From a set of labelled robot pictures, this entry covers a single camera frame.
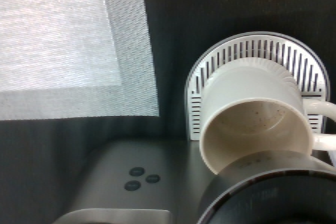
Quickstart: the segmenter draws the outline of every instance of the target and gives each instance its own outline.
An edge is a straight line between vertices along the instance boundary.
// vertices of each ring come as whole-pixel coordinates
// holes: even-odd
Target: mug handle
[[[321,114],[336,122],[336,105],[325,101],[303,99],[303,107],[307,114]],[[315,150],[336,150],[336,135],[313,133]]]

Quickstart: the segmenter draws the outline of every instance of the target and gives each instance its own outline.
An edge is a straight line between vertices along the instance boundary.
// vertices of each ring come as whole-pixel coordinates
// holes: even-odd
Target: black cylindrical object
[[[336,169],[304,154],[237,160],[202,196],[198,224],[336,223]]]

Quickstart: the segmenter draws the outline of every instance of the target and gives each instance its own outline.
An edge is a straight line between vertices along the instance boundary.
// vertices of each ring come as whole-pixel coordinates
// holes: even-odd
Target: dark gray button
[[[127,191],[136,191],[139,187],[141,187],[141,183],[136,180],[132,180],[124,184],[124,189]]]
[[[147,183],[154,184],[160,181],[160,176],[156,175],[156,174],[148,175],[147,178],[145,178],[145,181],[147,181]]]
[[[139,177],[141,175],[144,175],[144,168],[142,167],[135,167],[129,171],[129,175],[133,176],[133,177]]]

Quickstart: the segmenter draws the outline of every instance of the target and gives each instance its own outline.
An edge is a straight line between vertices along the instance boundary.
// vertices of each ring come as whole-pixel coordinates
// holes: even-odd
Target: white fabric
[[[0,2],[0,119],[157,116],[144,2]]]

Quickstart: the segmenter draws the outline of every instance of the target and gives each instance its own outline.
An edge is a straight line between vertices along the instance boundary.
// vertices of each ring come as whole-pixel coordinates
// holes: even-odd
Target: white mug
[[[277,63],[243,58],[225,64],[202,90],[199,148],[211,172],[259,151],[336,150],[336,136],[312,133],[306,114],[336,120],[336,105],[301,99]]]

